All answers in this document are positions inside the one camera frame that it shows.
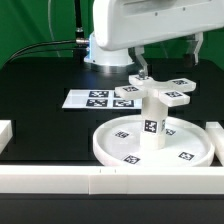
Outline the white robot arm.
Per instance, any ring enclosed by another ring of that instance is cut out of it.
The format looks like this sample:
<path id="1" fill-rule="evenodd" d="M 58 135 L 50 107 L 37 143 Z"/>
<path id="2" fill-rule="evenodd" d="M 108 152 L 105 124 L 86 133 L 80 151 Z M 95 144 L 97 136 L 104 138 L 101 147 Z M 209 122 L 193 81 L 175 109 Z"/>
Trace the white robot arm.
<path id="1" fill-rule="evenodd" d="M 94 0 L 93 25 L 85 62 L 105 73 L 144 66 L 145 45 L 184 36 L 196 64 L 203 33 L 224 27 L 224 0 Z"/>

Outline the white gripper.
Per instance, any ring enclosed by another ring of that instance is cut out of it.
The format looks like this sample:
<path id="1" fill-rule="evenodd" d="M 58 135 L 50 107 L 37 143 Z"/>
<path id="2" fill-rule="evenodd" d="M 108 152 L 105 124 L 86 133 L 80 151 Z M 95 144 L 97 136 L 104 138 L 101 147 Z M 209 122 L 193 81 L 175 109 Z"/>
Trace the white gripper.
<path id="1" fill-rule="evenodd" d="M 202 32 L 224 27 L 224 0 L 95 0 L 93 22 L 104 50 L 135 47 L 139 76 L 145 79 L 148 64 L 140 45 L 190 35 L 184 62 L 197 65 Z"/>

